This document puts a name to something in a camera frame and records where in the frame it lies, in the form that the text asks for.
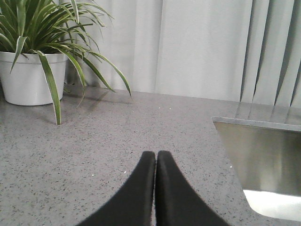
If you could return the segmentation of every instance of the curtain fold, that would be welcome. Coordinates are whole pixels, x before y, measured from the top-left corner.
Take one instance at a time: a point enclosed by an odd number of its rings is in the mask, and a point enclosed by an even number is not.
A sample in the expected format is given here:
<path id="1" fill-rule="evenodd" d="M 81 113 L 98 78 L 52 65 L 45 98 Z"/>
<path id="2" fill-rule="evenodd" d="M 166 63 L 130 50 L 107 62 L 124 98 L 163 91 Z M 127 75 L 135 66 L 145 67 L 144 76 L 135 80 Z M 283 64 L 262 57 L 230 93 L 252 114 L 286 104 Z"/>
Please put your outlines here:
<path id="1" fill-rule="evenodd" d="M 102 34 L 88 31 L 132 90 L 301 107 L 299 0 L 95 2 L 115 19 L 103 17 Z M 111 67 L 94 63 L 125 89 Z"/>

